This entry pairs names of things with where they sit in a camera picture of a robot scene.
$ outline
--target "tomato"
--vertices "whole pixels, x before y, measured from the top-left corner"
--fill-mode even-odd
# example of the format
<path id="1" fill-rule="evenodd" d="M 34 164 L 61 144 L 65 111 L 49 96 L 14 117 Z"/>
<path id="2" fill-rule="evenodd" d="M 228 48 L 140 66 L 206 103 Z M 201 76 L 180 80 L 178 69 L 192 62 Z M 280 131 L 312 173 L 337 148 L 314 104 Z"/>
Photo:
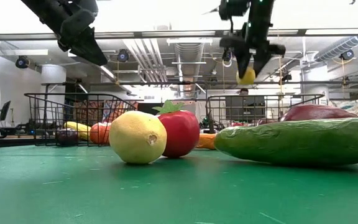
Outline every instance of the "tomato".
<path id="1" fill-rule="evenodd" d="M 167 130 L 167 146 L 163 156 L 177 158 L 194 149 L 200 139 L 200 126 L 189 111 L 175 111 L 158 116 Z"/>
<path id="2" fill-rule="evenodd" d="M 94 124 L 89 133 L 90 139 L 95 144 L 109 144 L 109 131 L 111 123 Z"/>

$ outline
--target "green leaves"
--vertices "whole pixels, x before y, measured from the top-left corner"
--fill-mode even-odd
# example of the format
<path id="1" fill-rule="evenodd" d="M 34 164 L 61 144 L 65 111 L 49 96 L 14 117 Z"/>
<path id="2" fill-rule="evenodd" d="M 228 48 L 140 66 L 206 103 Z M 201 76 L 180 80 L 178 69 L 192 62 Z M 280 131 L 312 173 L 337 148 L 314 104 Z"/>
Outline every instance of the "green leaves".
<path id="1" fill-rule="evenodd" d="M 158 111 L 158 114 L 165 114 L 165 113 L 172 113 L 175 111 L 180 111 L 181 107 L 184 105 L 184 103 L 177 103 L 177 104 L 173 104 L 172 101 L 167 100 L 165 101 L 164 105 L 161 106 L 156 106 L 153 107 L 154 110 Z"/>

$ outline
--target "toy fruit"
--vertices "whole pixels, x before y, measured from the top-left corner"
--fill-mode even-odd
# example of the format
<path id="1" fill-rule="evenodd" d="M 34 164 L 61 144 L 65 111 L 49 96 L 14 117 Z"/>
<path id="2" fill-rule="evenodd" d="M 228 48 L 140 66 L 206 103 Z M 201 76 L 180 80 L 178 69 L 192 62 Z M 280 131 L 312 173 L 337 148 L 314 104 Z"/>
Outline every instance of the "toy fruit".
<path id="1" fill-rule="evenodd" d="M 56 140 L 59 146 L 74 146 L 78 142 L 78 134 L 74 129 L 63 128 L 57 131 Z"/>
<path id="2" fill-rule="evenodd" d="M 90 131 L 90 139 L 95 144 L 109 144 L 109 131 L 111 123 L 94 124 Z"/>
<path id="3" fill-rule="evenodd" d="M 285 166 L 342 166 L 358 163 L 358 118 L 316 119 L 230 127 L 215 148 L 239 159 Z"/>
<path id="4" fill-rule="evenodd" d="M 300 105 L 292 107 L 281 121 L 306 121 L 311 119 L 358 118 L 346 110 L 326 105 Z"/>
<path id="5" fill-rule="evenodd" d="M 167 132 L 156 116 L 128 111 L 111 123 L 109 141 L 124 162 L 148 164 L 164 152 Z"/>
<path id="6" fill-rule="evenodd" d="M 251 85 L 254 84 L 254 80 L 256 79 L 255 70 L 253 68 L 247 67 L 244 76 L 240 78 L 239 72 L 236 73 L 237 83 L 240 85 Z"/>
<path id="7" fill-rule="evenodd" d="M 236 127 L 236 126 L 244 126 L 244 124 L 240 123 L 240 122 L 232 122 L 231 123 L 231 127 Z"/>
<path id="8" fill-rule="evenodd" d="M 158 118 L 167 130 L 167 146 L 163 156 L 178 158 L 190 153 L 200 138 L 200 126 L 196 116 L 180 110 L 183 103 L 174 105 L 167 100 L 164 106 L 153 109 L 159 111 Z"/>
<path id="9" fill-rule="evenodd" d="M 214 140 L 215 140 L 216 134 L 200 134 L 200 140 L 198 141 L 198 144 L 196 148 L 199 149 L 210 149 L 214 150 Z"/>
<path id="10" fill-rule="evenodd" d="M 91 131 L 91 127 L 85 125 L 85 124 L 80 124 L 80 123 L 76 123 L 73 121 L 68 121 L 67 123 L 65 123 L 63 125 L 64 128 L 71 128 L 74 131 L 78 132 L 78 137 L 80 137 L 82 140 L 89 140 L 89 134 Z"/>

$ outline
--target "metal rail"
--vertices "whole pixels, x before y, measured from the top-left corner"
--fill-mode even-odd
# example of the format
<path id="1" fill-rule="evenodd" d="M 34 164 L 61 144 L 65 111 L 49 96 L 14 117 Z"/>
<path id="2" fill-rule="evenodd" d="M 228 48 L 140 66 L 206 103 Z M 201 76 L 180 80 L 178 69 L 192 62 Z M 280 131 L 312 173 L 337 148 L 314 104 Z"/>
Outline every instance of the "metal rail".
<path id="1" fill-rule="evenodd" d="M 205 82 L 205 81 L 197 81 L 197 82 L 120 82 L 117 83 L 90 83 L 91 86 L 113 86 L 113 85 L 238 85 L 236 81 L 226 81 L 226 82 Z M 254 82 L 253 85 L 279 85 L 280 82 Z M 343 81 L 300 81 L 300 82 L 285 82 L 283 85 L 289 84 L 301 84 L 301 85 L 324 85 L 324 84 L 337 84 L 342 85 Z M 346 84 L 358 84 L 358 81 L 347 81 Z"/>

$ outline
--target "ceiling light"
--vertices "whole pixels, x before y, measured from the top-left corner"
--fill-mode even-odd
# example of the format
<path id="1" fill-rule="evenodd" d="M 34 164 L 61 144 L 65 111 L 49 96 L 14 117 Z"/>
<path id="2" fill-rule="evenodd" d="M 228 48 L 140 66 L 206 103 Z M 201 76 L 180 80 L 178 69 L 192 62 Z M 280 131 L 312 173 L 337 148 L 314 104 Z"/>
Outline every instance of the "ceiling light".
<path id="1" fill-rule="evenodd" d="M 12 56 L 12 55 L 48 55 L 48 49 L 40 50 L 2 50 L 2 55 Z"/>
<path id="2" fill-rule="evenodd" d="M 298 30 L 280 30 L 280 29 L 271 29 L 268 31 L 269 35 L 290 35 L 290 34 L 297 34 Z"/>
<path id="3" fill-rule="evenodd" d="M 281 30 L 281 29 L 270 29 L 268 31 L 268 35 L 274 36 L 274 35 L 296 35 L 298 33 L 297 29 L 293 30 Z M 226 30 L 223 32 L 223 35 L 229 35 L 230 31 Z"/>
<path id="4" fill-rule="evenodd" d="M 143 37 L 200 37 L 215 36 L 215 31 L 153 31 L 142 32 Z"/>
<path id="5" fill-rule="evenodd" d="M 358 29 L 309 29 L 306 35 L 358 35 Z"/>
<path id="6" fill-rule="evenodd" d="M 95 33 L 95 39 L 110 39 L 110 38 L 128 38 L 135 37 L 133 32 L 107 32 L 107 33 Z"/>
<path id="7" fill-rule="evenodd" d="M 167 39 L 167 43 L 169 44 L 212 44 L 212 39 L 200 39 L 200 38 L 179 38 L 179 39 Z"/>
<path id="8" fill-rule="evenodd" d="M 103 65 L 103 66 L 100 66 L 100 69 L 101 69 L 102 71 L 104 71 L 105 74 L 107 74 L 108 76 L 110 76 L 111 78 L 113 78 L 114 80 L 116 79 L 116 76 L 115 76 L 112 72 L 110 72 L 110 70 L 108 70 L 104 65 Z"/>
<path id="9" fill-rule="evenodd" d="M 67 52 L 67 54 L 68 54 L 69 57 L 77 57 L 77 55 L 71 53 L 70 50 Z"/>
<path id="10" fill-rule="evenodd" d="M 55 34 L 0 34 L 0 40 L 55 40 Z"/>

